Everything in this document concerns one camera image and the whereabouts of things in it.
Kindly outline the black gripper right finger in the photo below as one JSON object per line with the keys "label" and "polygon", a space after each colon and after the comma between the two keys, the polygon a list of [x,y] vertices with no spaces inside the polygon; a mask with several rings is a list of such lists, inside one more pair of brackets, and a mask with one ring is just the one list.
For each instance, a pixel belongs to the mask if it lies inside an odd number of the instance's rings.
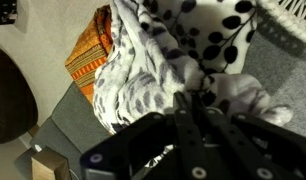
{"label": "black gripper right finger", "polygon": [[236,180],[306,180],[306,137],[245,113],[228,120],[193,97],[199,119],[227,148]]}

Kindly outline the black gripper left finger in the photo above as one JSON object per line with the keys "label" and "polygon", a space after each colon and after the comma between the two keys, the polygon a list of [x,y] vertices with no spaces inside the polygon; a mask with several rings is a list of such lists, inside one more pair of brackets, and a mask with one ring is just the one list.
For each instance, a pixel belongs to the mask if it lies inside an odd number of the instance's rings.
{"label": "black gripper left finger", "polygon": [[182,93],[174,94],[174,106],[86,151],[80,158],[83,180],[205,180],[202,138]]}

